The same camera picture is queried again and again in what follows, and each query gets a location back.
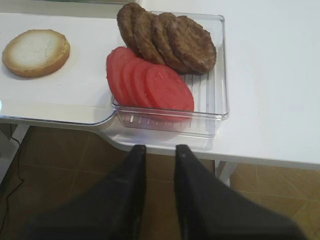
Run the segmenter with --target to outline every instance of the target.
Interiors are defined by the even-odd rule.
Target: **black cable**
[[[19,148],[18,148],[18,153],[17,153],[17,161],[18,161],[18,178],[19,180],[21,181],[18,186],[16,186],[5,198],[5,212],[4,212],[4,216],[3,216],[3,220],[2,220],[2,224],[1,224],[1,228],[0,228],[0,236],[1,236],[1,233],[3,232],[4,230],[4,227],[5,227],[5,223],[6,223],[6,220],[8,218],[8,215],[9,215],[9,197],[24,183],[24,179],[20,176],[20,155],[21,155],[21,143],[15,139],[12,135],[13,135],[13,131],[12,131],[12,124],[10,124],[10,135],[11,135],[11,138],[16,141],[19,145]]]

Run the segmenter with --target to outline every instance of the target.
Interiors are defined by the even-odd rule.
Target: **toasted bun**
[[[53,30],[28,30],[5,47],[3,64],[15,75],[35,78],[59,70],[67,61],[70,45],[64,35]]]

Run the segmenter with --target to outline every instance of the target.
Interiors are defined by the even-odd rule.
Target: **red tomato slice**
[[[144,62],[144,60],[139,57],[131,58],[122,70],[121,87],[123,89],[124,95],[130,101],[128,103],[129,106],[139,105],[137,98],[132,90],[131,80],[133,79],[133,72],[135,67],[141,62]]]
[[[131,78],[131,87],[132,92],[135,96],[135,99],[139,103],[139,106],[145,108],[151,108],[152,104],[147,97],[145,91],[145,79],[147,75],[147,69],[153,66],[152,63],[148,61],[139,62],[134,70],[133,70],[133,77]]]
[[[182,78],[166,65],[153,65],[146,72],[145,92],[157,108],[193,111],[194,97]]]
[[[112,94],[120,105],[130,103],[121,88],[121,74],[125,64],[132,58],[136,58],[135,53],[123,46],[117,47],[107,57],[107,80]]]

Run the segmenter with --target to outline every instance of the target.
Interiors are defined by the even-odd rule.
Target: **tile floor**
[[[21,146],[24,184],[10,197],[0,239],[14,240],[32,214],[44,212],[89,189],[126,156],[99,136],[31,127]],[[0,185],[0,221],[5,196],[19,184],[15,160]],[[213,162],[202,163],[213,171]],[[179,240],[174,201],[174,157],[148,154],[142,240]],[[320,240],[320,171],[240,164],[231,187],[246,198],[292,217],[312,240]]]

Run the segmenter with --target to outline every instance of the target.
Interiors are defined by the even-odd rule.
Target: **white table leg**
[[[12,134],[12,137],[22,143],[29,125],[19,124]],[[0,131],[0,184],[4,179],[17,151],[19,149],[18,143],[7,137]]]
[[[230,176],[234,173],[238,166],[235,162],[217,161],[215,167],[215,175],[222,182],[230,186]]]

